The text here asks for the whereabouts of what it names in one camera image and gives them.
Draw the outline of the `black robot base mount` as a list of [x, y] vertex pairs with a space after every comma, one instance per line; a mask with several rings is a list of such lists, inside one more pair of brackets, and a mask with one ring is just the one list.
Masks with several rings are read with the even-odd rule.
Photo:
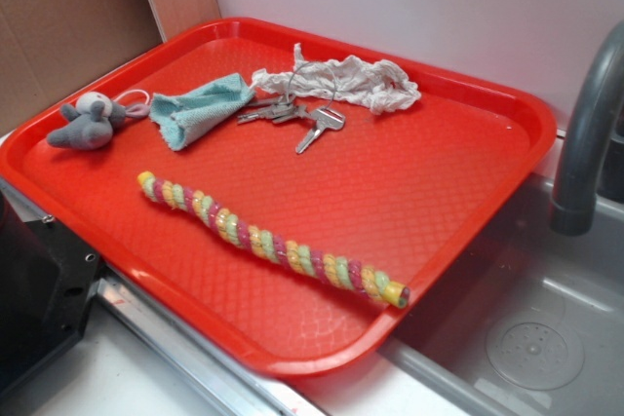
[[59, 221], [24, 221], [1, 198], [1, 396], [84, 336], [100, 254]]

